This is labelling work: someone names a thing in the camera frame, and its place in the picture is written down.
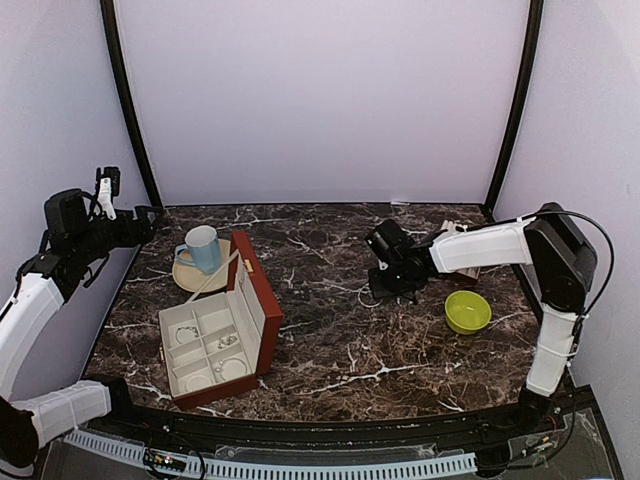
blue mug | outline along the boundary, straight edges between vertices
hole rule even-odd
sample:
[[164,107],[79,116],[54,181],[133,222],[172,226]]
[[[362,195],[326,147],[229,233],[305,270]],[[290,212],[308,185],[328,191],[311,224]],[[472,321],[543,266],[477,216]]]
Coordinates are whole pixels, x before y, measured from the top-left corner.
[[[176,247],[176,261],[184,265],[196,267],[205,275],[211,275],[220,268],[222,264],[220,258],[220,240],[218,239],[218,232],[216,232],[215,228],[208,225],[200,225],[199,227],[189,230],[184,241],[184,245]],[[180,253],[185,250],[189,250],[193,261],[185,260],[180,256]]]

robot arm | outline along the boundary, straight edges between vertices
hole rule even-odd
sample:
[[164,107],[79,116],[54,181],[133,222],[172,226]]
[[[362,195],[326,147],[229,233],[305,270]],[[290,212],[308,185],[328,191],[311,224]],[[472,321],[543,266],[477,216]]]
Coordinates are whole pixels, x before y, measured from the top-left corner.
[[369,271],[376,298],[413,294],[429,277],[459,269],[533,265],[542,292],[543,319],[520,405],[535,410],[534,417],[548,405],[546,399],[556,391],[574,354],[597,263],[593,246],[575,223],[555,212],[562,212],[562,207],[549,203],[522,219],[437,232],[420,243],[387,220],[366,238],[380,261],[379,268]]
[[[81,381],[36,399],[13,402],[18,370],[41,331],[83,282],[88,288],[115,248],[136,247],[150,241],[160,210],[136,207],[116,210],[120,171],[97,171],[94,195],[72,189],[45,203],[47,231],[40,251],[17,274],[17,288],[0,313],[0,453],[14,466],[33,463],[38,448],[91,418],[111,410],[107,387]],[[91,265],[102,260],[95,270]]]

marble table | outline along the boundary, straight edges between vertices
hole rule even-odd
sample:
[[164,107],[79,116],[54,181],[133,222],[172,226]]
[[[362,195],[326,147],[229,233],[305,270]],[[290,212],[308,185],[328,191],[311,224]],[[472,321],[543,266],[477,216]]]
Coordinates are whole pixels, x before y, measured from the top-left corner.
[[[416,238],[443,221],[480,224],[475,205],[320,204],[169,208],[137,256],[97,339],[86,373],[126,379],[134,403],[176,411],[159,357],[158,311],[187,300],[171,276],[173,250],[194,226],[221,238],[246,230],[284,312],[271,371],[260,388],[191,410],[251,420],[360,421],[411,418],[517,400],[539,331],[508,266],[482,271],[469,288],[433,279],[418,305],[374,301],[364,236],[394,218]],[[491,304],[488,328],[461,336],[444,301],[461,288]]]

perforated rail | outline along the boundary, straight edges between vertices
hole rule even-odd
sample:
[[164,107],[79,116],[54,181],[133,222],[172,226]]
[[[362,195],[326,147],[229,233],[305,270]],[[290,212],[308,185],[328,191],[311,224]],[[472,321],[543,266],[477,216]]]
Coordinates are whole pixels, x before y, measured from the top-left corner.
[[[145,446],[139,442],[76,430],[64,437],[65,443],[121,463],[144,468]],[[183,478],[200,477],[200,460],[185,456]],[[444,478],[477,471],[475,455],[462,454],[401,463],[347,466],[299,466],[240,463],[205,458],[207,479],[243,480],[422,480]]]

plastic bowl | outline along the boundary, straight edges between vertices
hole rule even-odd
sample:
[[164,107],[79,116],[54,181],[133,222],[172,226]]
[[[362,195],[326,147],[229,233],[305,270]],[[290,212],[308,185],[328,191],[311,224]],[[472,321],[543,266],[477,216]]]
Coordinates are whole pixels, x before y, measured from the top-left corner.
[[462,335],[472,335],[489,325],[491,307],[477,293],[467,290],[453,292],[444,304],[447,324]]

